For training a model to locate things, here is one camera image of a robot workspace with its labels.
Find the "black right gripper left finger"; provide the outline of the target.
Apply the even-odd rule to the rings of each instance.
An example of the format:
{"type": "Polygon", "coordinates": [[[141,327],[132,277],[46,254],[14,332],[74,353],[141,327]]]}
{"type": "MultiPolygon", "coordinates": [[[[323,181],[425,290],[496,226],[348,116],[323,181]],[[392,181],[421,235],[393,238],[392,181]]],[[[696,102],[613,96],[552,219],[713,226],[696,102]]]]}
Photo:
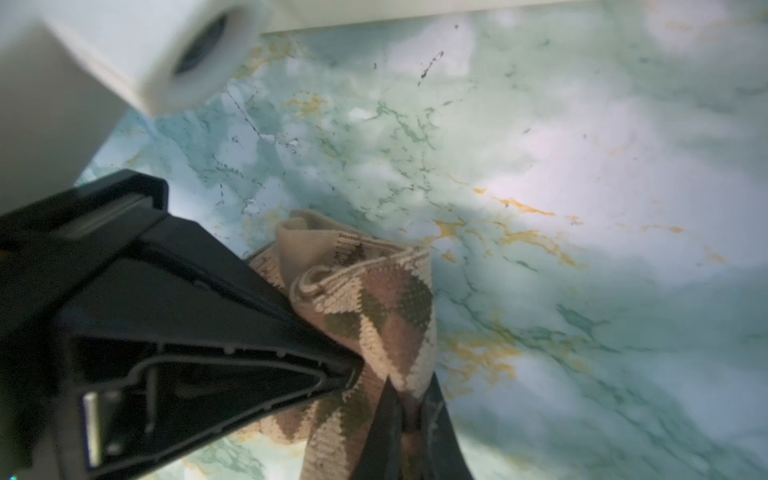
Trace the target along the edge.
{"type": "Polygon", "coordinates": [[[358,464],[354,480],[400,478],[403,410],[397,390],[387,380],[358,464]]]}

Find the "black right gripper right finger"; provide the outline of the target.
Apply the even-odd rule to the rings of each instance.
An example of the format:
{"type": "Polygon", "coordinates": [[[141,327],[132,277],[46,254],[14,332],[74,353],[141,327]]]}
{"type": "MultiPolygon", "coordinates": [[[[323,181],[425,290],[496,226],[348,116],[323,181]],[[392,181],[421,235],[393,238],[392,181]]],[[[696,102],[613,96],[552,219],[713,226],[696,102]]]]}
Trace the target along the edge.
{"type": "Polygon", "coordinates": [[[473,480],[461,452],[438,377],[432,375],[420,408],[422,479],[473,480]]]}

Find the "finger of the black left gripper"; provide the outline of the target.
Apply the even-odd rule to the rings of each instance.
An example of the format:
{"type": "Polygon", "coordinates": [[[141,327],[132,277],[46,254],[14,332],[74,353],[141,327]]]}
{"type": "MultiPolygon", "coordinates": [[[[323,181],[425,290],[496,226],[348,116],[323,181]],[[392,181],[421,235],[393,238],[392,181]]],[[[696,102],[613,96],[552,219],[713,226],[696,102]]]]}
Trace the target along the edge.
{"type": "Polygon", "coordinates": [[[344,391],[361,357],[122,170],[1,217],[1,475],[135,479],[344,391]]]}

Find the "beige argyle sock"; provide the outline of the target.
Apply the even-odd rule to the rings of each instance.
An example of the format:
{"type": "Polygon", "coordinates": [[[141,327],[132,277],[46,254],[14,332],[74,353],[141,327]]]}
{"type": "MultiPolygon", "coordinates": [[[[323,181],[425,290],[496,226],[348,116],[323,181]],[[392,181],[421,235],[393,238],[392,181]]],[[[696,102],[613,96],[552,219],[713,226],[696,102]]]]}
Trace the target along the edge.
{"type": "Polygon", "coordinates": [[[350,390],[252,425],[278,444],[306,444],[303,479],[347,479],[359,465],[385,384],[403,408],[403,479],[424,469],[421,406],[435,372],[437,319],[430,250],[377,239],[313,210],[277,224],[273,243],[247,263],[293,311],[359,354],[350,390]]]}

